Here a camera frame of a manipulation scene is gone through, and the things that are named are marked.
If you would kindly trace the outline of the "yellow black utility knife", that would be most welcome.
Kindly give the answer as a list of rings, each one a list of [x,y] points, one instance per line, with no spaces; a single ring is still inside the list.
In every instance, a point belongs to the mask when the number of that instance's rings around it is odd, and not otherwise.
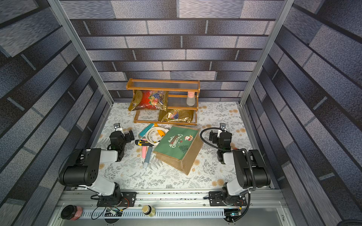
[[[148,147],[151,147],[151,146],[153,146],[154,144],[148,142],[147,140],[138,139],[138,140],[135,140],[135,145],[137,145],[137,146],[148,146]]]

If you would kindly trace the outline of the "green jute Christmas bag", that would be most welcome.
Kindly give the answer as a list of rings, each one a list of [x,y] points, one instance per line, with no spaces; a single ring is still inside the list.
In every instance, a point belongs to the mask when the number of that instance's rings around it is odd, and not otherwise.
[[[174,125],[154,149],[155,157],[188,175],[203,146],[200,128]]]

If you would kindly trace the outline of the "grey blue art knife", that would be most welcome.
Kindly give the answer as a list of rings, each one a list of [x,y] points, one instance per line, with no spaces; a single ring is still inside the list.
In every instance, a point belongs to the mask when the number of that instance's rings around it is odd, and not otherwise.
[[[152,151],[153,151],[153,146],[149,146],[149,147],[148,147],[148,150],[147,150],[147,153],[146,153],[146,157],[145,157],[144,163],[143,163],[143,168],[144,168],[144,169],[146,169],[146,168],[148,167],[148,164],[149,164],[149,161],[150,161],[150,158],[151,158]]]

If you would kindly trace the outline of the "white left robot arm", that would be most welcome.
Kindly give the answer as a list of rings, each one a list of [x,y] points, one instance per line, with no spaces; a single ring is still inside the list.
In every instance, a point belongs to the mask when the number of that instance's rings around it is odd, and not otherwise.
[[[123,192],[120,185],[99,174],[102,163],[120,162],[124,157],[127,143],[135,140],[132,131],[124,134],[121,130],[110,134],[110,145],[101,148],[75,149],[59,170],[59,181],[64,186],[84,187],[95,193],[93,200],[98,207],[133,207],[135,192]]]

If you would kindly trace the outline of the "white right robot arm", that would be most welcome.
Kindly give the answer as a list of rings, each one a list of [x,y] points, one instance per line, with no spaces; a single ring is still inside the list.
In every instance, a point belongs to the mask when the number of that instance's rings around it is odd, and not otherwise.
[[[220,192],[209,192],[206,199],[211,206],[246,206],[249,191],[270,185],[271,176],[258,150],[232,148],[232,134],[228,131],[211,131],[209,141],[218,147],[218,161],[234,166],[236,172],[236,178],[224,183]]]

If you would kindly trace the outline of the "floral table mat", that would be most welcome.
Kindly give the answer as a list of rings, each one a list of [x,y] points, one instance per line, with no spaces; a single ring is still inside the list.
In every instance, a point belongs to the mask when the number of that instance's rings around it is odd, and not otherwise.
[[[238,104],[234,102],[202,102],[199,104],[197,128],[203,130],[226,124],[232,133],[232,147],[251,149]],[[141,146],[127,144],[120,162],[101,163],[99,174],[116,182],[121,189],[207,189],[222,187],[236,178],[232,165],[221,164],[217,150],[203,145],[190,173],[185,175],[174,167],[151,156],[148,167],[143,168]]]

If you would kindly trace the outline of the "small pink-capped bottle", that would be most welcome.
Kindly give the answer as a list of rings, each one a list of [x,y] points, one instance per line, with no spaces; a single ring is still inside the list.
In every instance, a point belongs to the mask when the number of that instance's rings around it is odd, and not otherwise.
[[[186,104],[188,106],[194,106],[196,103],[195,92],[189,91],[187,94]]]

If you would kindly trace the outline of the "red gold snack bag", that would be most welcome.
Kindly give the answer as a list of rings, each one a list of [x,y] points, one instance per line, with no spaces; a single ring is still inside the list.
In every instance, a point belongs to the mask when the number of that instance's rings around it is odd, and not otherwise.
[[[162,90],[135,90],[133,99],[128,107],[129,111],[162,110],[168,105],[168,91]]]

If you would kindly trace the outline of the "wooden two-tier shelf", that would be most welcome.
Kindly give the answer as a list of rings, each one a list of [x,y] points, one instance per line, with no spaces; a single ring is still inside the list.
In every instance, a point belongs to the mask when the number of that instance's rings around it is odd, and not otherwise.
[[[158,123],[158,124],[177,124],[177,125],[197,125],[200,81],[178,81],[178,80],[144,80],[130,79],[127,82],[126,89],[133,91],[133,97],[136,97],[138,90],[145,90],[150,93],[150,103],[154,103],[155,92],[165,92],[166,96],[162,100],[164,110],[191,110],[193,119],[191,122],[173,122],[161,121],[160,109],[142,109],[135,113],[134,123]]]

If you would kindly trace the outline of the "black red emergency button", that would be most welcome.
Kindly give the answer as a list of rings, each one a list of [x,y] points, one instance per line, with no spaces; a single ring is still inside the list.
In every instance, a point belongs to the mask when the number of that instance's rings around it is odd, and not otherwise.
[[[62,209],[60,217],[64,220],[75,221],[81,217],[83,208],[81,206],[68,205]]]

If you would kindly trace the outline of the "orange handled utility knife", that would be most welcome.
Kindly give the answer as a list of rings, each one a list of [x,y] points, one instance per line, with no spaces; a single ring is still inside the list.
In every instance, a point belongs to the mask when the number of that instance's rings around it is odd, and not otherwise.
[[[158,134],[160,135],[160,137],[164,137],[165,136],[165,132],[163,130],[157,130]]]

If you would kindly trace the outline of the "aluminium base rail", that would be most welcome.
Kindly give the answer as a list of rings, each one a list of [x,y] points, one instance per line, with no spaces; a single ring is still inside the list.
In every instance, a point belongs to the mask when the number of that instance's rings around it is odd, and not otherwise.
[[[208,197],[209,192],[220,192],[219,189],[170,189],[170,190],[124,190],[135,192],[136,197],[133,207],[119,206],[107,210],[97,207],[96,201],[90,199],[90,192],[75,190],[63,192],[60,201],[56,205],[53,216],[48,223],[50,226],[65,224],[76,225],[107,225],[114,226],[125,224],[129,219],[159,220],[159,219],[220,219],[221,225],[226,225],[224,220],[227,215],[239,217],[242,212],[246,215],[239,221],[232,220],[231,224],[242,225],[295,225],[287,203],[278,189],[258,189],[246,197],[246,206],[211,206]],[[83,213],[75,221],[64,220],[60,217],[62,209],[68,205],[81,206]],[[154,217],[148,217],[142,212],[144,205],[150,205],[156,209]]]

